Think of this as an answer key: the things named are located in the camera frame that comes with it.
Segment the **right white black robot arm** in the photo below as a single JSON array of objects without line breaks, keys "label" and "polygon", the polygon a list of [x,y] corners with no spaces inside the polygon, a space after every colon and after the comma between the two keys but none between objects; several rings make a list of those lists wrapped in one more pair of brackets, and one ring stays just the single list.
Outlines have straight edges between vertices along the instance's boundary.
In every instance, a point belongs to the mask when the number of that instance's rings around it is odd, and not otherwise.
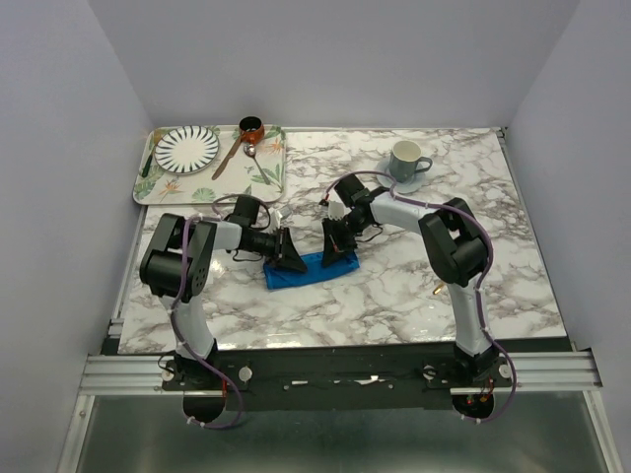
[{"label": "right white black robot arm", "polygon": [[498,358],[488,331],[483,279],[493,263],[489,235],[466,202],[454,198],[445,204],[420,202],[380,186],[368,189],[351,172],[331,184],[350,212],[322,220],[323,254],[328,267],[357,247],[356,237],[371,226],[390,225],[422,237],[431,268],[448,286],[456,322],[454,374],[467,386],[486,378]]}]

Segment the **blue satin napkin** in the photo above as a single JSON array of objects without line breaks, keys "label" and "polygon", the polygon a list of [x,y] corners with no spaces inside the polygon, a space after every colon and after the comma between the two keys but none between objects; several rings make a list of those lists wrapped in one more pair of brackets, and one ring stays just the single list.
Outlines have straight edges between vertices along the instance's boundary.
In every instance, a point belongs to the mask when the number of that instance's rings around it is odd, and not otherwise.
[{"label": "blue satin napkin", "polygon": [[277,269],[265,263],[262,268],[267,289],[274,291],[313,285],[346,276],[360,268],[355,253],[344,256],[327,267],[322,265],[322,252],[307,254],[304,260],[307,265],[306,273]]}]

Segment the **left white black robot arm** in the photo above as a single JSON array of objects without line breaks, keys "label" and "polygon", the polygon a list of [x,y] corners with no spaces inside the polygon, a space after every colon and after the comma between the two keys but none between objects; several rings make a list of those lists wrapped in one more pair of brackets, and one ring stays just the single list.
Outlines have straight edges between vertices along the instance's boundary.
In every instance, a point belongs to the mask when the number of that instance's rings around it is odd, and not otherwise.
[{"label": "left white black robot arm", "polygon": [[207,326],[199,299],[213,252],[245,251],[261,256],[274,268],[298,274],[308,271],[289,229],[266,233],[254,226],[261,206],[258,199],[240,194],[233,212],[224,220],[186,219],[165,213],[142,258],[140,280],[168,311],[175,352],[189,359],[184,376],[198,389],[211,387],[219,374],[217,363],[211,359],[217,350],[216,338]]}]

